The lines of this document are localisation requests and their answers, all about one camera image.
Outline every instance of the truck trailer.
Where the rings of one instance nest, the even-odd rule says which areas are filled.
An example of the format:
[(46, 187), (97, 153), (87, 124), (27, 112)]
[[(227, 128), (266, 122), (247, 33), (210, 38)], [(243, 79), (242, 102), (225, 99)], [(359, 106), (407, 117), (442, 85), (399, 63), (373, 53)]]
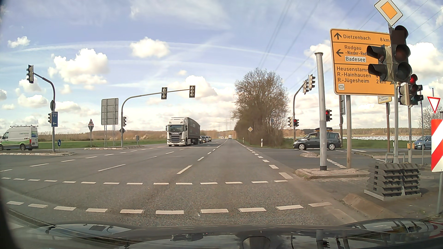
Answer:
[(166, 143), (170, 146), (198, 144), (200, 125), (189, 117), (172, 117), (166, 125)]

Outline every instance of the yield sign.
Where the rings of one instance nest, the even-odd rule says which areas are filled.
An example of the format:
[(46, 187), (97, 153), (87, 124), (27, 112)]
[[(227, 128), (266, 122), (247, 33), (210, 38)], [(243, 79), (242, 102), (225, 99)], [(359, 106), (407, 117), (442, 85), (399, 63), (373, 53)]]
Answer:
[(440, 103), (440, 98), (437, 97), (428, 97), (427, 100), (429, 100), (429, 103), (431, 104), (432, 110), (434, 111), (434, 114), (437, 113), (437, 108)]

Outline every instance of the traffic island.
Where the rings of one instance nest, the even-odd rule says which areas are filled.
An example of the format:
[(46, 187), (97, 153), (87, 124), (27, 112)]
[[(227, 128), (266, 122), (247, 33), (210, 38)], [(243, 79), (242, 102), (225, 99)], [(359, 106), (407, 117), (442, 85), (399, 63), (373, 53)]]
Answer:
[(337, 169), (337, 170), (298, 169), (294, 172), (294, 174), (306, 180), (311, 180), (311, 179), (368, 177), (369, 172), (361, 169)]

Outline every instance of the yellow direction sign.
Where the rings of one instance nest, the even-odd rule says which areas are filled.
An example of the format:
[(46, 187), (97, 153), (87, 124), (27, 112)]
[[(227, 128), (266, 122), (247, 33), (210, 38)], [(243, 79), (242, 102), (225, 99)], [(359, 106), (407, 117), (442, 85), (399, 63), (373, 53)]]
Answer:
[(378, 60), (366, 54), (368, 45), (391, 45), (388, 33), (333, 28), (330, 39), (336, 94), (394, 96), (394, 85), (368, 73)]

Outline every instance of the sign post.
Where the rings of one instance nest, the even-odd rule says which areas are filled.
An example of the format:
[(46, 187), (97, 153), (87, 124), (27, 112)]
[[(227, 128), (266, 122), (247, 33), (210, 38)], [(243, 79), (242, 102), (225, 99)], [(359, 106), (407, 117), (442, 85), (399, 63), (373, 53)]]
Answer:
[(88, 128), (89, 128), (89, 140), (91, 141), (91, 148), (92, 148), (92, 129), (94, 129), (94, 123), (92, 122), (92, 119), (89, 121)]

